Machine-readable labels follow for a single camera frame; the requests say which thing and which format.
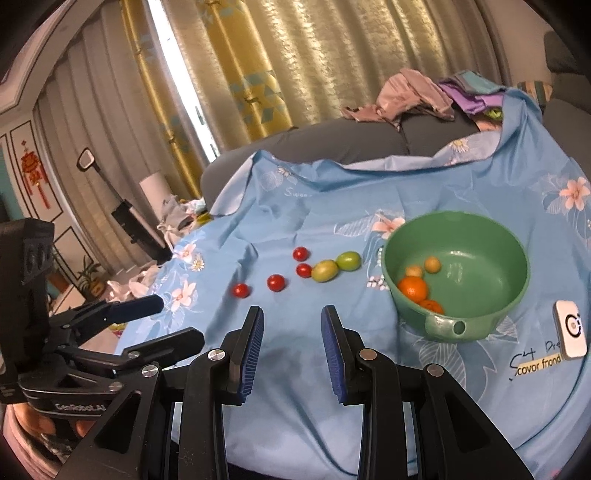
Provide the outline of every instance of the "window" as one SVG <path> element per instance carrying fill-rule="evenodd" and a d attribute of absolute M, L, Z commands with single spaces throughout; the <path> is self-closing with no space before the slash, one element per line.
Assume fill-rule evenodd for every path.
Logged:
<path fill-rule="evenodd" d="M 160 0 L 148 0 L 148 5 L 156 26 L 158 40 L 162 46 L 164 59 L 168 65 L 173 82 L 176 85 L 185 110 L 191 119 L 193 128 L 197 132 L 197 137 L 203 146 L 207 159 L 211 163 L 219 156 L 219 149 L 205 121 L 197 92 L 195 92 L 195 88 L 193 87 L 193 82 L 189 76 L 189 71 L 183 60 L 177 40 L 174 38 L 174 33 L 170 27 L 166 12 Z"/>

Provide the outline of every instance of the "cherry tomato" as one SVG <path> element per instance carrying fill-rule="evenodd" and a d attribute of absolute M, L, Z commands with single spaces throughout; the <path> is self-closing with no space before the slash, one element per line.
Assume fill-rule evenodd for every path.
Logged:
<path fill-rule="evenodd" d="M 439 304 L 439 302 L 437 302 L 435 300 L 423 300 L 423 301 L 420 301 L 418 304 L 421 307 L 423 307 L 424 309 L 431 310 L 432 312 L 445 315 L 445 312 L 443 311 L 443 307 Z"/>
<path fill-rule="evenodd" d="M 272 291 L 281 291 L 285 288 L 285 278 L 279 274 L 271 275 L 267 278 L 267 287 Z"/>
<path fill-rule="evenodd" d="M 292 256 L 294 257 L 294 260 L 298 262 L 303 262 L 305 260 L 308 260 L 310 252 L 308 252 L 308 249 L 306 247 L 298 247 L 294 250 Z"/>
<path fill-rule="evenodd" d="M 300 263 L 295 268 L 295 273 L 297 273 L 302 278 L 310 278 L 312 276 L 312 267 L 307 263 Z"/>
<path fill-rule="evenodd" d="M 248 288 L 248 285 L 246 285 L 245 283 L 238 283 L 234 285 L 232 293 L 235 297 L 238 297 L 239 299 L 245 299 L 251 294 L 251 289 Z"/>

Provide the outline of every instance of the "small yellow fruit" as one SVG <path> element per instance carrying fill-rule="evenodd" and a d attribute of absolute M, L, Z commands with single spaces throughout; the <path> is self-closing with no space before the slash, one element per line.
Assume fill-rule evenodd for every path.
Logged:
<path fill-rule="evenodd" d="M 339 273 L 339 266 L 334 260 L 318 262 L 312 269 L 312 278 L 319 283 L 332 280 Z"/>
<path fill-rule="evenodd" d="M 429 273 L 437 273 L 441 270 L 441 262 L 437 257 L 428 257 L 425 260 L 425 270 Z"/>
<path fill-rule="evenodd" d="M 336 264 L 347 272 L 358 270 L 361 267 L 361 255 L 357 252 L 345 252 L 336 258 Z"/>
<path fill-rule="evenodd" d="M 419 265 L 411 265 L 410 267 L 406 267 L 404 273 L 407 277 L 423 277 L 423 269 Z"/>

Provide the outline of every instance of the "purple cloth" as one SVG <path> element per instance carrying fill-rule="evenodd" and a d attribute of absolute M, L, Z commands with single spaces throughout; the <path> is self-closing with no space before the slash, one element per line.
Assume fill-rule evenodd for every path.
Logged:
<path fill-rule="evenodd" d="M 468 115 L 476 115 L 489 108 L 503 106 L 503 93 L 470 95 L 453 83 L 440 83 L 439 88 L 448 94 Z"/>

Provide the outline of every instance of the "vacuum cleaner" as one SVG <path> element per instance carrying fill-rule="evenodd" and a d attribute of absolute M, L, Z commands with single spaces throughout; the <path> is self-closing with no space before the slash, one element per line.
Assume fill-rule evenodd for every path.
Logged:
<path fill-rule="evenodd" d="M 80 157 L 78 157 L 78 161 L 76 162 L 76 167 L 82 172 L 94 168 L 109 187 L 111 193 L 119 201 L 119 206 L 111 212 L 111 215 L 117 223 L 121 225 L 121 228 L 125 233 L 131 237 L 131 243 L 138 244 L 150 258 L 158 262 L 158 265 L 161 265 L 172 258 L 173 253 L 166 246 L 159 234 L 150 227 L 148 222 L 141 216 L 136 208 L 131 205 L 128 200 L 122 198 L 117 190 L 115 190 L 113 184 L 100 169 L 95 156 L 89 148 L 85 148 L 80 154 Z"/>

